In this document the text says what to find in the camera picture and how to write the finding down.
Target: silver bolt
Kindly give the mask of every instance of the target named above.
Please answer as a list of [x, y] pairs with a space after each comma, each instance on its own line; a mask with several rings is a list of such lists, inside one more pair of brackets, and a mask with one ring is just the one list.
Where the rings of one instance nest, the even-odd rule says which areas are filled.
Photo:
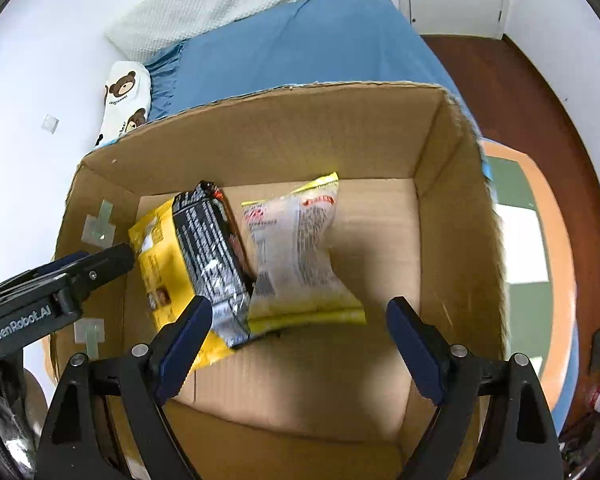
[[139, 344], [134, 346], [131, 349], [131, 355], [133, 355], [134, 357], [142, 357], [143, 355], [146, 355], [146, 353], [149, 351], [149, 347], [147, 345], [145, 345], [144, 343]]
[[464, 345], [451, 345], [451, 353], [456, 357], [466, 357], [469, 351]]
[[85, 361], [86, 357], [84, 354], [74, 354], [71, 359], [69, 359], [71, 366], [80, 366]]
[[529, 358], [524, 354], [515, 354], [513, 356], [515, 362], [517, 362], [520, 366], [527, 366], [529, 364]]

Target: white wall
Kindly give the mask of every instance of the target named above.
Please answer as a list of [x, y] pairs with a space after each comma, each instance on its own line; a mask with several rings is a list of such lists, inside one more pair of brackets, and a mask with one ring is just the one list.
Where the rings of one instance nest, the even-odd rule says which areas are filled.
[[[0, 280], [54, 253], [72, 176], [100, 129], [104, 81], [125, 59], [102, 32], [120, 1], [11, 0], [0, 15]], [[46, 114], [60, 119], [53, 135], [40, 128]], [[42, 355], [32, 346], [25, 365], [50, 399]]]
[[505, 33], [560, 98], [600, 180], [600, 20], [586, 0], [510, 0]]

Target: light switch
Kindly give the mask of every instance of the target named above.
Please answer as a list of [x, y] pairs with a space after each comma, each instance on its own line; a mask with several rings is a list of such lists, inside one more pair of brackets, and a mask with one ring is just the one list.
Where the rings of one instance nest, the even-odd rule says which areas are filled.
[[53, 117], [53, 115], [46, 115], [45, 120], [42, 121], [42, 129], [50, 133], [54, 133], [58, 127], [60, 121]]

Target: cardboard box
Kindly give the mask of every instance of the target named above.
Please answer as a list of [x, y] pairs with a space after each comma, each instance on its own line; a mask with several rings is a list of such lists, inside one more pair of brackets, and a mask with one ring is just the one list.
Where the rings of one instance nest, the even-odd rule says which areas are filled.
[[[368, 324], [293, 328], [192, 372], [180, 402], [165, 409], [204, 478], [395, 478], [434, 410], [411, 388], [385, 329], [394, 296], [449, 342], [503, 357], [498, 224], [472, 127], [435, 86], [281, 88], [138, 128], [86, 156], [74, 177], [57, 256], [94, 250], [80, 236], [103, 199], [114, 205], [115, 241], [127, 242], [139, 216], [201, 179], [223, 186], [239, 212], [242, 200], [332, 171], [341, 179], [333, 268], [362, 300]], [[105, 319], [102, 357], [154, 336], [138, 269], [96, 291], [84, 315]], [[71, 327], [51, 349], [56, 374], [84, 350]], [[458, 474], [477, 431], [474, 420]]]

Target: wooden floor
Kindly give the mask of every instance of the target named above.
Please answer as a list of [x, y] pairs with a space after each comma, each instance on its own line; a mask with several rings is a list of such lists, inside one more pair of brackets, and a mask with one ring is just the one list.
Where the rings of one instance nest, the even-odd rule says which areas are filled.
[[560, 101], [512, 41], [425, 38], [455, 80], [482, 134], [539, 166], [569, 232], [578, 287], [580, 374], [567, 424], [584, 414], [584, 395], [600, 381], [589, 375], [591, 337], [600, 328], [600, 185]]

